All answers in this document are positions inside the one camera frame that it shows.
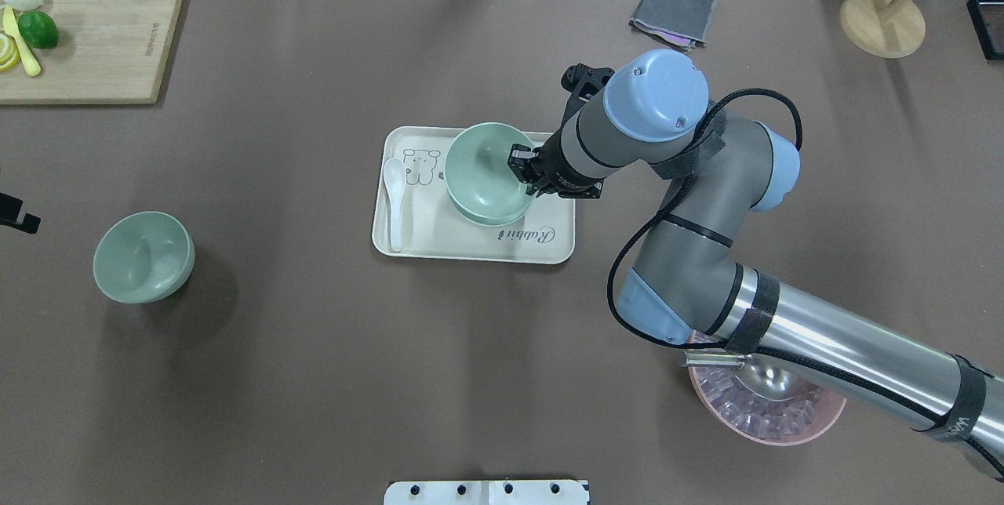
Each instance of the light blue cap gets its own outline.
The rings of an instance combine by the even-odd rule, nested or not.
[[[654,338],[681,344],[694,332],[634,268],[617,296],[617,312],[628,324]]]
[[[756,205],[750,209],[753,211],[770,211],[784,199],[784,195],[795,187],[798,181],[798,173],[801,172],[802,161],[787,138],[783,138],[767,128],[763,122],[759,122],[767,137],[770,138],[770,148],[773,151],[774,165],[770,171],[770,183],[767,184],[767,191]]]
[[[639,55],[613,73],[603,109],[620,133],[643,143],[665,143],[690,133],[708,108],[708,82],[690,58],[661,48]]]

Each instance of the rectangular tray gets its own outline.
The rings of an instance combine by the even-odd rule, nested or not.
[[[372,243],[387,256],[445,258],[526,264],[560,264],[575,248],[575,202],[542,195],[522,219],[505,227],[470,222],[450,202],[443,163],[462,129],[402,127],[387,137],[373,209]],[[527,133],[534,145],[550,135]],[[388,197],[383,166],[392,156],[405,161],[408,185],[402,201],[402,248],[393,252],[388,235]]]

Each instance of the mint green bowl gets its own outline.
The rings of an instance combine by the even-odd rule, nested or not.
[[[195,244],[168,213],[145,211],[115,223],[94,251],[94,282],[118,302],[159,301],[185,283]]]
[[[508,123],[484,122],[459,134],[446,154],[443,179],[454,207],[468,220],[502,227],[520,220],[533,195],[509,170],[513,145],[533,148],[530,137]]]

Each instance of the wooden cutting board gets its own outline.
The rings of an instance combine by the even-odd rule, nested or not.
[[[154,103],[182,0],[45,0],[59,44],[32,48],[42,73],[0,72],[0,105]]]

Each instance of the wooden round base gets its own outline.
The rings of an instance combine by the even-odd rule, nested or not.
[[[893,0],[843,0],[840,26],[858,48],[882,58],[903,58],[913,54],[924,41],[925,25],[921,9],[908,2],[886,23],[878,12]]]

